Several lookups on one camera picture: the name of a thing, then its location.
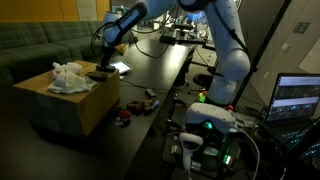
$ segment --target crumpled paper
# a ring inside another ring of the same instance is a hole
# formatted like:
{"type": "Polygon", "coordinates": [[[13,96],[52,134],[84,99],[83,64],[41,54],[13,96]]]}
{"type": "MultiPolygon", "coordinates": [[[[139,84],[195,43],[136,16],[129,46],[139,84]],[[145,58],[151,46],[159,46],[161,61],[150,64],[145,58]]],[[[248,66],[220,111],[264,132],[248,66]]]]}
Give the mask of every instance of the crumpled paper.
{"type": "Polygon", "coordinates": [[[54,81],[48,87],[52,92],[71,94],[89,91],[97,84],[87,76],[79,76],[82,66],[77,63],[67,63],[62,66],[58,63],[53,63],[53,66],[55,68],[52,71],[54,81]]]}

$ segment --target floor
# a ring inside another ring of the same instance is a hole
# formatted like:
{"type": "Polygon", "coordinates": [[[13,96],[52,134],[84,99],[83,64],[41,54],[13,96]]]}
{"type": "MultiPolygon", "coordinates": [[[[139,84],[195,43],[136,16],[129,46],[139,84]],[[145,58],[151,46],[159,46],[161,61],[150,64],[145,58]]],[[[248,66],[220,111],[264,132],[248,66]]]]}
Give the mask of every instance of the floor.
{"type": "MultiPolygon", "coordinates": [[[[149,28],[143,28],[141,31],[149,31],[149,28]]],[[[144,38],[159,38],[161,33],[151,33],[151,34],[137,34],[139,40],[144,38]]],[[[203,49],[200,46],[197,47],[197,51],[194,53],[193,62],[201,63],[204,66],[197,65],[197,64],[191,64],[189,68],[189,72],[186,74],[186,79],[189,82],[189,86],[179,86],[178,88],[182,90],[182,92],[179,91],[179,97],[182,99],[194,99],[196,93],[191,93],[190,95],[187,94],[189,90],[199,89],[200,86],[196,85],[192,78],[197,73],[206,73],[209,74],[209,72],[206,70],[205,65],[214,65],[216,59],[216,54],[213,51],[203,49]]],[[[147,136],[144,139],[144,142],[142,146],[140,147],[137,155],[134,158],[134,161],[129,169],[129,172],[126,175],[127,179],[161,179],[163,175],[163,168],[164,164],[162,161],[162,151],[161,151],[161,145],[162,145],[162,130],[165,127],[165,121],[168,116],[168,109],[171,104],[171,98],[168,97],[166,99],[166,102],[164,102],[164,105],[159,112],[158,118],[155,120],[153,129],[155,130],[155,133],[150,133],[149,136],[147,136]]],[[[255,108],[257,110],[261,110],[264,106],[263,101],[257,94],[257,92],[254,90],[254,88],[251,86],[251,84],[248,84],[246,87],[242,98],[239,100],[238,106],[241,107],[251,107],[255,108]]],[[[183,108],[176,108],[175,116],[174,118],[183,119],[185,115],[186,109],[183,108]]],[[[197,174],[192,174],[193,179],[207,179],[201,176],[198,176],[197,174]]],[[[172,179],[187,179],[187,174],[184,170],[176,168],[172,179]]]]}

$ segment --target desk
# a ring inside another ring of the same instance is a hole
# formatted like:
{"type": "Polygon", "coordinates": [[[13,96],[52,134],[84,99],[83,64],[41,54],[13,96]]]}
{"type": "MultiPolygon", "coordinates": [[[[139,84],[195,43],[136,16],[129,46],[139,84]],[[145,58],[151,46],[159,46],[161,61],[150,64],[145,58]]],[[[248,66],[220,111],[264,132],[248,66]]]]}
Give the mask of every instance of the desk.
{"type": "MultiPolygon", "coordinates": [[[[138,46],[156,56],[166,44],[146,39],[138,46]]],[[[116,127],[115,118],[106,115],[80,143],[44,140],[19,116],[10,87],[1,87],[0,179],[123,179],[189,51],[185,46],[170,45],[163,56],[150,58],[133,46],[124,57],[115,58],[133,67],[125,80],[167,90],[156,91],[160,105],[151,114],[133,116],[126,128],[116,127]]],[[[125,85],[121,82],[121,105],[147,98],[143,89],[125,85]]]]}

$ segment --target computer monitor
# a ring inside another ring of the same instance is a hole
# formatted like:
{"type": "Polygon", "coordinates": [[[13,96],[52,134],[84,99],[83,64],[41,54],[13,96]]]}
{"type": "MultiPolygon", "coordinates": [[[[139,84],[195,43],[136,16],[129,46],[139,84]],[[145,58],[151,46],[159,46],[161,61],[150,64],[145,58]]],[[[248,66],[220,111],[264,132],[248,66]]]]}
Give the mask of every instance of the computer monitor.
{"type": "Polygon", "coordinates": [[[313,116],[320,99],[320,74],[278,74],[267,123],[313,116]]]}

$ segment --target small red object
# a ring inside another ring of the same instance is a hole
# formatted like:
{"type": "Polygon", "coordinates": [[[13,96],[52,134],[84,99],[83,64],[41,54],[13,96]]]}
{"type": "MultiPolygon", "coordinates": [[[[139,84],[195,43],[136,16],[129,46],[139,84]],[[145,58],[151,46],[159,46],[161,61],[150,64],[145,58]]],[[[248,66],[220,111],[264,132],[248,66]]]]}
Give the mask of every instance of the small red object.
{"type": "Polygon", "coordinates": [[[233,110],[233,106],[232,106],[231,104],[228,105],[228,106],[227,106],[227,110],[231,110],[231,111],[232,111],[232,110],[233,110]]]}
{"type": "Polygon", "coordinates": [[[119,119],[122,120],[122,121],[127,121],[130,119],[131,117],[131,112],[128,111],[128,110],[122,110],[119,112],[119,115],[118,115],[119,119]]]}

